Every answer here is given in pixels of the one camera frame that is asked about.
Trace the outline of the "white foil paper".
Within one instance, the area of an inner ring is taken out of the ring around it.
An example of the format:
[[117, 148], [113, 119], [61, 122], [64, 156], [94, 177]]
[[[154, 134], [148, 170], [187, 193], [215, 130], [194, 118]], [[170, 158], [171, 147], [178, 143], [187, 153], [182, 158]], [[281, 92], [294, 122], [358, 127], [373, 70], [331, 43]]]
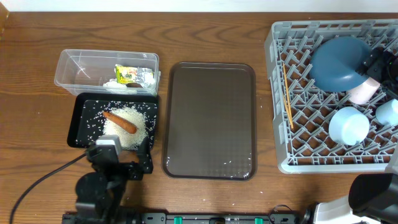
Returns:
[[136, 90], [127, 87], [126, 84], [118, 83], [116, 79], [110, 79], [103, 84], [103, 87], [112, 94], [133, 95], [137, 93]]

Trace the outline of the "light blue small bowl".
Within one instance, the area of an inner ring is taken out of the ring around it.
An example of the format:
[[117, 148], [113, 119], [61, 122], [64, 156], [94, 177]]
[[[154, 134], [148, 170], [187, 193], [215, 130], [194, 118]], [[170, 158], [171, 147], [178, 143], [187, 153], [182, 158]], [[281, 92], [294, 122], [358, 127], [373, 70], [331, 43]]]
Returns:
[[329, 123], [331, 139], [338, 143], [354, 146], [368, 135], [370, 123], [368, 118], [354, 107], [348, 106], [338, 110]]

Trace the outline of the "pink white cup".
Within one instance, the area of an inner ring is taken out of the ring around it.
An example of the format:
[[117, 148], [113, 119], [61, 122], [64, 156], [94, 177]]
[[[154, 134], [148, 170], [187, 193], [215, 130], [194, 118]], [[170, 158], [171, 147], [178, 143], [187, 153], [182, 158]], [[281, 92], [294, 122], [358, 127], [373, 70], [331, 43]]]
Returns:
[[346, 93], [349, 95], [348, 99], [350, 102], [357, 105], [363, 105], [371, 99], [379, 87], [379, 82], [372, 78], [368, 78], [365, 82], [351, 90], [348, 90]]

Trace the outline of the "yellow snack wrapper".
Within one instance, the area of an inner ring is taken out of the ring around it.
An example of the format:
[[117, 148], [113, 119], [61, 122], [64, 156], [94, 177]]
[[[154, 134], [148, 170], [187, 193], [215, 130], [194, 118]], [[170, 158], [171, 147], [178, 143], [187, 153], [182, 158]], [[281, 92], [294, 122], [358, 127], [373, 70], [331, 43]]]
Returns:
[[115, 65], [116, 81], [120, 84], [138, 84], [143, 88], [149, 88], [155, 84], [154, 72], [150, 68], [128, 67]]

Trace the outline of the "light blue cup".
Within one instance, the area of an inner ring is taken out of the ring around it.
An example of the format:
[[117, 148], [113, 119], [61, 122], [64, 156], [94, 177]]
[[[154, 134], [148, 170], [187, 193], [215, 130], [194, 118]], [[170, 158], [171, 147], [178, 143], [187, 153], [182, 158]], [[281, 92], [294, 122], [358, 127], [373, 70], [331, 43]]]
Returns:
[[383, 125], [397, 126], [397, 100], [393, 99], [379, 106], [376, 110], [376, 119]]

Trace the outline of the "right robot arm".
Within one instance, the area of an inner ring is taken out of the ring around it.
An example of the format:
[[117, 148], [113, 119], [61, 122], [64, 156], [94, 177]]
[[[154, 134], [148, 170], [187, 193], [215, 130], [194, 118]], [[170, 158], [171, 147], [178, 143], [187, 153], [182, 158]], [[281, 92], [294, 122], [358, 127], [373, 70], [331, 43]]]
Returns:
[[[397, 56], [385, 48], [371, 51], [356, 70], [382, 84], [393, 100], [376, 110], [379, 123], [397, 126]], [[316, 205], [310, 223], [397, 223], [397, 151], [380, 174], [361, 174], [349, 194]]]

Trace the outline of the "orange carrot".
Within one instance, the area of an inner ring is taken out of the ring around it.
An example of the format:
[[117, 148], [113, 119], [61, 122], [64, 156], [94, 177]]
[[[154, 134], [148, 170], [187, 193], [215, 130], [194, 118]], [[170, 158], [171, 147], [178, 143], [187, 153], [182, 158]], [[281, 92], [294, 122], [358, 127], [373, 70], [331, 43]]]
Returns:
[[107, 111], [103, 111], [102, 114], [107, 120], [119, 126], [121, 129], [125, 130], [125, 132], [129, 134], [135, 134], [137, 132], [136, 125], [128, 120]]

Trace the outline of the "pile of white rice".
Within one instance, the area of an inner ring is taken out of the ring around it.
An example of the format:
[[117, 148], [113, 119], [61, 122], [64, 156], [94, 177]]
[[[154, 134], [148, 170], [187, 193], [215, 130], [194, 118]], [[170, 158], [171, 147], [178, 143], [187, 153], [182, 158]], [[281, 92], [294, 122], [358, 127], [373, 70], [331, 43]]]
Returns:
[[116, 135], [124, 150], [135, 151], [145, 139], [154, 142], [157, 105], [148, 102], [86, 100], [71, 138], [75, 147], [88, 147], [101, 136]]

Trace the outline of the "dark blue plate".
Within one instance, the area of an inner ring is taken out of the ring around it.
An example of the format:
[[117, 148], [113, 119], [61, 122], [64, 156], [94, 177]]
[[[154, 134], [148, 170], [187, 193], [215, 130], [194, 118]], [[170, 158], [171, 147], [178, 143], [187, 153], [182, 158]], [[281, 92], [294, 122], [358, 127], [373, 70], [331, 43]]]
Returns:
[[310, 61], [310, 78], [323, 91], [342, 92], [353, 89], [368, 79], [358, 74], [356, 69], [370, 53], [371, 47], [360, 39], [331, 39], [314, 52]]

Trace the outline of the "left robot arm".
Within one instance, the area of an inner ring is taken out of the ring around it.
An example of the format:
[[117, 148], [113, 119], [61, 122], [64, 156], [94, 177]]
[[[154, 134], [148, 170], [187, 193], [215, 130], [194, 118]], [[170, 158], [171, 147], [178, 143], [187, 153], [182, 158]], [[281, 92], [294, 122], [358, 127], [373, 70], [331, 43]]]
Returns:
[[142, 180], [153, 171], [149, 138], [136, 151], [137, 162], [120, 162], [122, 151], [117, 135], [101, 136], [85, 154], [95, 170], [76, 184], [77, 215], [73, 223], [140, 223], [140, 215], [123, 208], [121, 200], [130, 180]]

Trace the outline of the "black plastic tray bin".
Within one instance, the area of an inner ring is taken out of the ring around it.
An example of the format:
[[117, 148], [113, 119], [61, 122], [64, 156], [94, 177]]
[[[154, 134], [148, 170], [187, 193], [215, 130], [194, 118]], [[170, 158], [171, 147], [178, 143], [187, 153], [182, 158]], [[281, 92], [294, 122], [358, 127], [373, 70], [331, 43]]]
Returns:
[[146, 136], [153, 147], [157, 126], [158, 98], [144, 95], [115, 95], [105, 93], [81, 93], [77, 96], [67, 143], [70, 147], [89, 147], [104, 134], [104, 111], [134, 109], [144, 116]]

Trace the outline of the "brown serving tray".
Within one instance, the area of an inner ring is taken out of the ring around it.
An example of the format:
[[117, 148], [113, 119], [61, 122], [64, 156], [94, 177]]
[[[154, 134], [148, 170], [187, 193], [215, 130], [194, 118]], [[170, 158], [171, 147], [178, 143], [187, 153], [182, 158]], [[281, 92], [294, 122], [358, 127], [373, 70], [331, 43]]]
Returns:
[[169, 76], [162, 168], [173, 178], [251, 179], [256, 76], [239, 63], [180, 62]]

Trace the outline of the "grey dishwasher rack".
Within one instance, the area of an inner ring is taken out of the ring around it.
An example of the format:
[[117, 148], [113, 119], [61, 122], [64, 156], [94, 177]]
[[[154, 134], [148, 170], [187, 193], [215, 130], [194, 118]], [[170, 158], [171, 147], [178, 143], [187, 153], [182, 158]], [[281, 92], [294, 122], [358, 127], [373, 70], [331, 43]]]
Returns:
[[[264, 44], [274, 107], [275, 149], [285, 174], [382, 172], [397, 147], [397, 128], [379, 123], [376, 108], [389, 97], [378, 89], [358, 106], [370, 122], [366, 138], [354, 146], [334, 142], [328, 133], [332, 116], [349, 106], [344, 92], [326, 92], [310, 78], [310, 59], [326, 41], [356, 37], [370, 47], [397, 52], [395, 19], [345, 21], [281, 21], [273, 23]], [[282, 62], [285, 63], [294, 129], [290, 129]]]

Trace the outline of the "clear plastic bin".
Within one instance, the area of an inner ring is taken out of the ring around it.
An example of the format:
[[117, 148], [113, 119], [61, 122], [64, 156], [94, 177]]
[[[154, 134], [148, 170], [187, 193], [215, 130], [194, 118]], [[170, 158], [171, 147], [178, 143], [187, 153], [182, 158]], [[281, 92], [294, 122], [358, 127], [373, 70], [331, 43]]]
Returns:
[[73, 95], [80, 93], [110, 93], [103, 84], [116, 79], [115, 65], [150, 68], [154, 72], [155, 84], [143, 88], [138, 84], [127, 84], [136, 90], [134, 95], [157, 96], [160, 81], [159, 57], [155, 53], [123, 52], [111, 50], [66, 49], [60, 54], [54, 84]]

